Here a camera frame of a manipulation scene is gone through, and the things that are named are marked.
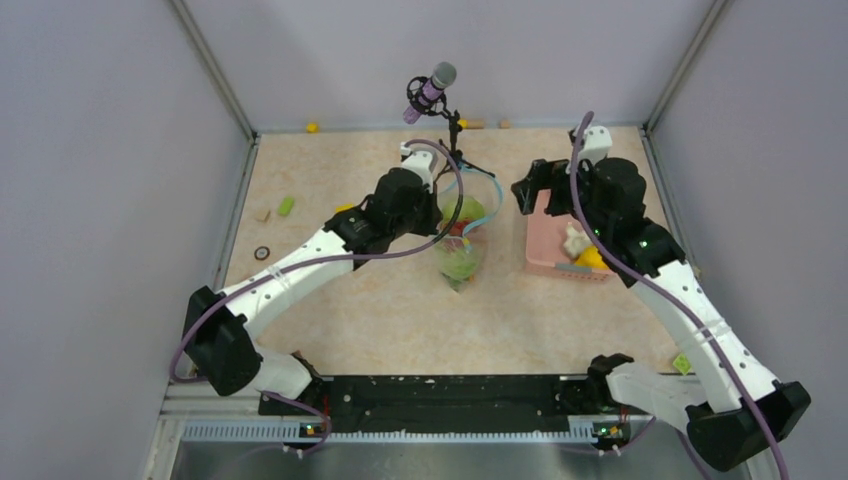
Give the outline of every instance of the pink container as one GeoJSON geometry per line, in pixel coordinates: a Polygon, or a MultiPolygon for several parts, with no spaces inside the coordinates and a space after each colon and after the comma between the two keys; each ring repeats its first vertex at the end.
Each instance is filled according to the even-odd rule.
{"type": "Polygon", "coordinates": [[[545,215],[545,207],[550,196],[550,190],[539,192],[536,211],[527,217],[524,270],[538,275],[590,282],[606,282],[615,276],[615,273],[610,270],[578,267],[568,258],[562,248],[562,244],[568,238],[566,227],[571,223],[579,231],[583,231],[583,228],[580,222],[571,215],[559,217],[545,215]]]}

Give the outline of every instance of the white wall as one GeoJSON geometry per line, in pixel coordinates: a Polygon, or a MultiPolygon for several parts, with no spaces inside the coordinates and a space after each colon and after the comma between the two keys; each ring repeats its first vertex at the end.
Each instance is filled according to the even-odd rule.
{"type": "Polygon", "coordinates": [[[188,0],[260,131],[403,125],[410,78],[459,72],[468,118],[650,114],[710,0],[188,0]]]}
{"type": "Polygon", "coordinates": [[[137,478],[246,142],[165,1],[0,4],[0,478],[137,478]]]}
{"type": "Polygon", "coordinates": [[[710,297],[813,403],[793,478],[844,478],[848,2],[735,2],[656,134],[710,297]]]}

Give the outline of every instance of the microphone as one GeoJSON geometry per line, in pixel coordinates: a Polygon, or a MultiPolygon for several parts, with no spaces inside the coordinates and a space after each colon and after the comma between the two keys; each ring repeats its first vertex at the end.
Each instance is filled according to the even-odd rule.
{"type": "Polygon", "coordinates": [[[409,98],[409,107],[403,112],[403,121],[412,125],[421,118],[422,113],[433,106],[446,88],[456,80],[456,68],[448,62],[442,62],[433,69],[433,75],[414,95],[409,98]]]}

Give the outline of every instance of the green eraser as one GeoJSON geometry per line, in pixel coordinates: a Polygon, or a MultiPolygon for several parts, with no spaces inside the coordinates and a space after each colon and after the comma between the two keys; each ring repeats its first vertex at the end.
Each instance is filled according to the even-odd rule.
{"type": "Polygon", "coordinates": [[[291,213],[292,208],[294,208],[294,197],[286,197],[283,199],[283,203],[280,204],[279,208],[277,208],[277,213],[281,217],[287,217],[291,213]]]}
{"type": "Polygon", "coordinates": [[[683,355],[682,353],[678,355],[671,364],[674,365],[674,368],[683,375],[688,375],[689,372],[692,371],[692,364],[689,363],[689,359],[686,358],[686,355],[683,355]]]}

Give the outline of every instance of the yellow ball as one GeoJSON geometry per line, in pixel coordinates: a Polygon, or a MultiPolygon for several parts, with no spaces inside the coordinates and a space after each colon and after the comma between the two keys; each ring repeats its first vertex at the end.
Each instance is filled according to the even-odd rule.
{"type": "Polygon", "coordinates": [[[577,257],[577,261],[574,262],[574,264],[578,267],[600,268],[603,270],[609,269],[607,264],[604,263],[604,258],[601,257],[601,253],[598,252],[598,247],[594,245],[583,250],[583,253],[577,257]]]}

